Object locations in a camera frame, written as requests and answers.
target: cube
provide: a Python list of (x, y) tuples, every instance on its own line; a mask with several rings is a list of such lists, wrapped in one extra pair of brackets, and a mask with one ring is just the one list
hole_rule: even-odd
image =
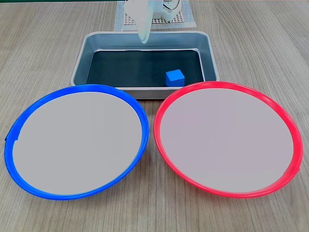
[(177, 69), (166, 73), (166, 86), (167, 87), (183, 87), (184, 76), (183, 73)]

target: stainless steel tray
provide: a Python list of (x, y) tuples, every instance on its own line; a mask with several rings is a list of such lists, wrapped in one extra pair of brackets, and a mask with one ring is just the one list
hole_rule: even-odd
[[(210, 40), (201, 31), (155, 31), (147, 44), (142, 44), (136, 32), (94, 32), (82, 45), (70, 84), (87, 83), (93, 55), (97, 51), (195, 50), (198, 52), (203, 80), (219, 80)], [(135, 99), (165, 99), (180, 87), (116, 87)]]

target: black tray bottom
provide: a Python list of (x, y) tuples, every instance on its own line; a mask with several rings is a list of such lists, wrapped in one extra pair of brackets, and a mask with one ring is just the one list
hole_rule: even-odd
[(98, 51), (93, 55), (87, 84), (112, 87), (166, 87), (166, 72), (180, 69), (184, 84), (203, 81), (194, 50)]

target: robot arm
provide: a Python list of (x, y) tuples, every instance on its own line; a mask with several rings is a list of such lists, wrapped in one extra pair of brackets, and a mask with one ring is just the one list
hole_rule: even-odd
[(172, 21), (181, 10), (181, 0), (128, 0), (125, 13), (136, 23), (143, 44), (147, 43), (153, 19)]

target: wood grain surface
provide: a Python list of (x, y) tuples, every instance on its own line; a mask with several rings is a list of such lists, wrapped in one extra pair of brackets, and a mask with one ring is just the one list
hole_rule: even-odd
[(22, 190), (4, 162), (5, 137), (41, 97), (69, 86), (86, 34), (113, 30), (116, 2), (0, 4), (0, 232), (308, 232), (309, 2), (192, 1), (222, 81), (281, 104), (302, 134), (304, 159), (283, 189), (256, 199), (198, 190), (163, 161), (153, 138), (160, 101), (141, 101), (151, 136), (138, 165), (94, 196), (50, 201)]

